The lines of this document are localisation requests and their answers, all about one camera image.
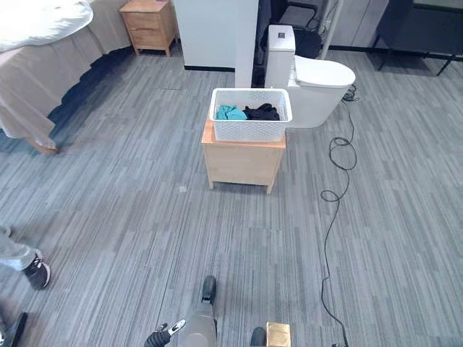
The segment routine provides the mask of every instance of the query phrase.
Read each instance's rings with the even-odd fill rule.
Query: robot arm
[[[167,323],[162,324],[146,339],[143,347],[164,347],[167,343],[171,342],[171,336],[182,329],[184,325],[185,320],[180,320],[169,330],[165,331]]]

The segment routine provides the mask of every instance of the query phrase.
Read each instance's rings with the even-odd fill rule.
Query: small wooden cube
[[[291,347],[289,324],[267,322],[267,347]]]

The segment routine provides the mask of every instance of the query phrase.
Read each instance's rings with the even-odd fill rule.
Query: beige bed skirt
[[[94,0],[93,21],[44,46],[0,53],[0,127],[8,137],[28,137],[55,148],[50,112],[96,59],[130,45],[119,9],[127,0]]]

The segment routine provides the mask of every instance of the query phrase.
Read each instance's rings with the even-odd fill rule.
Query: baseboard
[[[185,65],[184,68],[185,70],[234,72],[234,67],[196,67],[194,65]]]
[[[353,52],[365,52],[365,53],[386,53],[388,51],[387,48],[373,48],[373,47],[355,47],[355,46],[330,46],[329,48],[331,51],[353,51]],[[415,52],[415,51],[395,51],[394,55],[397,56],[420,56],[424,57],[425,53],[423,52]],[[437,53],[429,53],[427,58],[433,59],[443,59],[447,60],[450,58],[450,55],[445,54],[437,54]],[[454,61],[463,61],[463,56],[457,56]]]

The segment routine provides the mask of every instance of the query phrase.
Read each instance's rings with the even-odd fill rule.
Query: teal cloth
[[[216,113],[216,119],[220,119],[222,121],[245,121],[247,119],[247,116],[236,106],[223,105],[218,108],[218,111]]]

